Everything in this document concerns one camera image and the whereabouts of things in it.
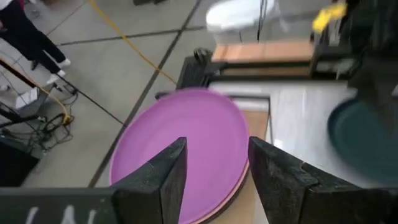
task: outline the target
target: dark teal plate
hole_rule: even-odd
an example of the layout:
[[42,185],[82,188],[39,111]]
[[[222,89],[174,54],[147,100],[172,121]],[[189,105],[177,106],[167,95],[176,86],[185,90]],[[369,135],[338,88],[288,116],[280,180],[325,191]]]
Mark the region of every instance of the dark teal plate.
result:
[[398,185],[398,104],[393,132],[364,102],[348,100],[337,106],[328,120],[328,134],[342,159],[381,184]]

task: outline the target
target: white tabletop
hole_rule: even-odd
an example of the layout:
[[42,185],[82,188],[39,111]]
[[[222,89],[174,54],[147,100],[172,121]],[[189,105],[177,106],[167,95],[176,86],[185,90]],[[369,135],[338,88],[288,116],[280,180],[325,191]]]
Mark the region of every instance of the white tabletop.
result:
[[355,94],[345,82],[218,82],[210,89],[226,95],[270,96],[275,146],[357,186],[385,187],[341,160],[329,142],[330,113]]

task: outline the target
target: yellow clamp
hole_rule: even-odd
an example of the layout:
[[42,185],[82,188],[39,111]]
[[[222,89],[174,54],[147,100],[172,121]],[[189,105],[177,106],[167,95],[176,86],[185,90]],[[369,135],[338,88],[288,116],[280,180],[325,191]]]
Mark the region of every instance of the yellow clamp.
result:
[[317,33],[322,33],[331,20],[337,20],[345,16],[347,10],[346,3],[336,3],[322,9],[317,18],[312,22],[312,29]]

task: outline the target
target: wooden board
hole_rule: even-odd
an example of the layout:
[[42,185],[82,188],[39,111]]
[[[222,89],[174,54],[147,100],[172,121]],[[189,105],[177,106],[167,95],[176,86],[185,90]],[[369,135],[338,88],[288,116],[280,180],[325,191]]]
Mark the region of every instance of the wooden board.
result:
[[310,61],[313,44],[309,40],[277,40],[255,44],[217,46],[213,62],[293,62]]
[[[266,138],[268,111],[243,111],[248,122],[249,135]],[[235,201],[211,224],[252,224],[254,221],[256,187],[251,174]]]
[[[313,45],[308,40],[278,40],[255,44],[217,46],[213,62],[311,61]],[[224,70],[222,75],[308,75],[309,67],[244,68]]]

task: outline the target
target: black cable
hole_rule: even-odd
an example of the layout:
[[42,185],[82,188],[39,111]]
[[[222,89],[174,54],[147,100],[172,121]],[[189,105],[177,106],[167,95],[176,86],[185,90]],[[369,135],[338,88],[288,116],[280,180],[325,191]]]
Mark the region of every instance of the black cable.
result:
[[262,30],[262,26],[264,25],[264,20],[266,18],[267,15],[267,6],[268,6],[268,0],[265,0],[265,8],[264,8],[264,19],[263,19],[263,15],[262,15],[262,7],[264,6],[264,0],[261,0],[261,4],[260,4],[260,16],[259,16],[259,26],[257,28],[257,41],[260,42],[260,33]]
[[[3,75],[3,77],[9,82],[11,88],[18,94],[19,97],[21,97],[21,94],[16,90],[16,88],[15,88],[14,85],[11,83],[11,81],[8,79],[8,77],[5,76],[5,75],[3,74],[3,72],[0,71],[0,73],[1,73],[1,74]],[[70,100],[70,99],[72,99],[73,97],[74,97],[74,99],[73,99],[71,102],[65,103],[65,101]],[[73,106],[74,102],[76,102],[77,99],[78,99],[78,93],[75,93],[74,95],[72,95],[72,96],[70,96],[70,97],[68,97],[68,98],[66,98],[66,99],[64,99],[64,100],[62,101],[62,103],[63,103],[64,105],[66,105],[66,106],[67,106],[67,105],[70,105],[70,107],[69,107],[69,111],[70,111],[70,115],[71,115],[71,121],[70,121],[70,122],[72,122],[72,121],[75,119],[75,117],[72,116],[72,106]],[[26,102],[22,97],[21,97],[21,100],[22,100],[26,105],[28,105],[27,102]],[[8,105],[6,105],[6,104],[4,104],[4,103],[2,103],[2,102],[0,102],[0,103],[1,103],[2,105],[4,105],[5,107],[7,107],[7,108],[8,108],[10,111],[12,111],[14,114],[17,114],[17,112],[16,112],[14,109],[12,109],[11,107],[9,107]],[[31,133],[21,133],[21,134],[25,134],[25,135],[28,135],[28,134],[29,134],[30,137],[29,137],[28,139],[26,139],[26,138],[20,138],[20,137],[16,136],[16,134],[18,134],[18,133],[13,133],[13,132],[10,132],[10,131],[9,131],[9,133],[10,133],[11,135],[8,135],[8,137],[11,137],[11,138],[14,138],[14,139],[19,139],[19,140],[28,141],[28,143],[27,143],[27,148],[28,148],[28,153],[29,153],[29,154],[32,153],[32,151],[34,150],[34,146],[35,146],[35,145],[39,145],[39,146],[41,147],[43,153],[49,152],[49,150],[53,149],[55,146],[57,146],[57,145],[59,145],[59,144],[62,144],[62,143],[65,143],[65,142],[68,142],[68,141],[71,141],[71,140],[73,139],[73,135],[70,133],[69,127],[63,125],[63,124],[62,124],[62,120],[61,120],[59,123],[57,123],[57,124],[54,124],[54,123],[53,123],[53,121],[54,121],[55,119],[57,119],[58,117],[59,117],[59,115],[56,116],[56,117],[54,117],[54,118],[53,118],[52,120],[50,120],[49,122],[47,122],[47,123],[45,123],[45,124],[41,124],[37,129],[35,129],[31,124],[29,124],[29,123],[26,121],[25,124],[27,124],[28,126],[30,126],[30,127],[34,130],[34,131],[32,131]],[[56,136],[56,134],[54,133],[59,127],[62,127],[62,128],[66,131],[65,136],[64,136],[61,140],[59,140],[58,137]],[[51,145],[51,146],[46,146],[46,145],[45,145],[45,142],[51,140],[52,137],[55,138],[55,143],[54,143],[53,145]]]
[[[26,71],[24,70],[24,68],[22,67],[22,65],[15,59],[13,59],[11,56],[9,56],[8,54],[6,54],[5,52],[3,52],[2,50],[0,50],[0,53],[4,54],[5,56],[9,57],[12,61],[14,61],[14,63],[18,64],[21,69],[24,71],[24,73],[29,76]],[[127,127],[120,119],[118,119],[117,117],[115,117],[115,115],[113,115],[111,112],[109,112],[107,109],[105,109],[103,106],[101,106],[99,103],[97,103],[95,100],[93,100],[91,97],[89,97],[86,93],[82,92],[80,89],[78,89],[75,85],[73,85],[72,83],[70,83],[69,81],[67,81],[66,79],[64,79],[63,77],[61,77],[58,74],[54,74],[56,76],[58,76],[62,81],[64,81],[66,84],[70,85],[73,89],[75,89],[77,92],[81,93],[84,97],[86,97],[88,100],[90,100],[92,103],[94,103],[97,107],[99,107],[101,110],[103,110],[105,113],[107,113],[108,115],[110,115],[110,117],[112,117],[113,119],[115,119],[117,122],[119,122],[120,124],[122,124],[122,126],[124,126],[125,128]]]

